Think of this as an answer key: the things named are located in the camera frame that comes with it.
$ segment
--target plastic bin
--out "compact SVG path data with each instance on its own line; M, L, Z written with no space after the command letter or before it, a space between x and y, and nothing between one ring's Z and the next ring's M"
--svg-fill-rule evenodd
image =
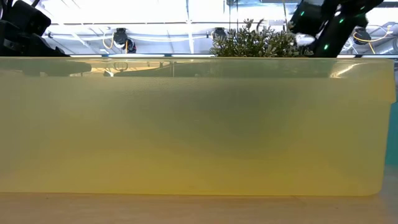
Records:
M0 192L371 195L391 60L0 59Z

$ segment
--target white ceiling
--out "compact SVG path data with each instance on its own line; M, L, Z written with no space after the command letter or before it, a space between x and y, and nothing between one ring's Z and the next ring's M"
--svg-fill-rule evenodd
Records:
M287 7L288 20L294 7L291 4ZM118 27L127 28L130 36L137 37L137 53L206 54L212 45L212 40L205 38L206 32L213 31L215 27L235 28L236 21L241 26L245 18L256 21L265 19L271 23L285 20L281 4L231 7L230 12L225 0L42 0L37 8L52 19L53 25L47 29L47 33L51 32L55 38L47 39L49 44L63 48L68 54L105 54L101 50L104 49L102 40L86 39L111 35ZM378 26L397 21L396 15L398 8L373 9L367 14L369 24L373 25L368 27L368 32L373 32L374 39L382 37L385 32ZM281 30L282 26L273 28ZM394 32L388 38L398 34L398 26L391 27L391 30ZM190 34L194 37L191 46ZM144 41L158 38L186 40ZM374 47L388 41L388 38L374 43ZM356 46L356 50L363 53L370 49L364 45ZM115 47L107 51L111 54L120 53Z

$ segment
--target table surface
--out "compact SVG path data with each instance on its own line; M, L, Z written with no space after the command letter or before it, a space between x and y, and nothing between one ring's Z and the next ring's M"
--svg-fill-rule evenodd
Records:
M398 167L369 197L0 194L0 223L398 223Z

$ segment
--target green plant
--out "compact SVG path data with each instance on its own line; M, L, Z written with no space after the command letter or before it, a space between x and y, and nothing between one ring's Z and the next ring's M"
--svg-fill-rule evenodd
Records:
M253 19L244 21L239 30L230 29L226 37L215 37L210 52L217 57L306 57L312 52L299 47L290 32L276 32L271 27L251 30Z

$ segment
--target yellow cable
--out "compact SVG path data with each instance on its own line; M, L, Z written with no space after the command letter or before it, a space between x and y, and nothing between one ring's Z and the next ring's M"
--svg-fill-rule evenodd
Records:
M357 34L357 32L354 33L354 38L357 39L357 40L363 41L363 42L371 43L371 42L376 42L376 41L379 41L379 40L382 40L382 39L386 38L387 35L389 35L389 33L388 33L389 31L390 31L390 27L387 28L387 32L386 32L386 34L384 35L384 37L381 37L381 38L379 38L379 39L377 39L377 40L363 40L363 39L359 39L359 38L357 38L357 37L355 36L355 34Z
M114 33L112 34L111 46L108 47L108 46L105 44L105 34L104 34L104 38L102 39L102 43L104 44L104 47L106 47L107 49L111 49L111 48L113 47L113 37L114 37Z
M369 44L369 46L371 46L373 54L376 54L375 51L373 50L372 44L371 43L368 43L368 44Z

